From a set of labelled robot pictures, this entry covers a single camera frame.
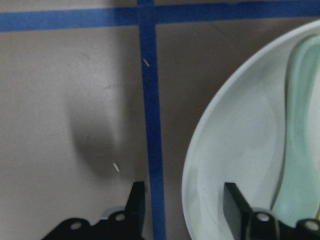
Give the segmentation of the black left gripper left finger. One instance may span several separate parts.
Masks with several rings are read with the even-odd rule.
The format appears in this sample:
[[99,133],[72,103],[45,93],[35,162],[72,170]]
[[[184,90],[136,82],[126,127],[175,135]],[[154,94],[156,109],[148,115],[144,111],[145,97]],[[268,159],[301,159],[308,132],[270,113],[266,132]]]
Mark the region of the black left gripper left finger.
[[52,229],[45,240],[142,240],[145,220],[145,183],[132,184],[124,209],[91,225],[86,219],[69,218]]

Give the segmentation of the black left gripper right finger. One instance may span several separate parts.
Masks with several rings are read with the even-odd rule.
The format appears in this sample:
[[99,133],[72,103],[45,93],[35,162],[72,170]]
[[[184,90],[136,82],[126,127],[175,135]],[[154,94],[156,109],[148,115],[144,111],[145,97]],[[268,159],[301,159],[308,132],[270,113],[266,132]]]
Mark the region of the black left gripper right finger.
[[235,240],[318,240],[320,221],[300,219],[294,227],[284,224],[266,209],[251,208],[238,186],[224,183],[223,213]]

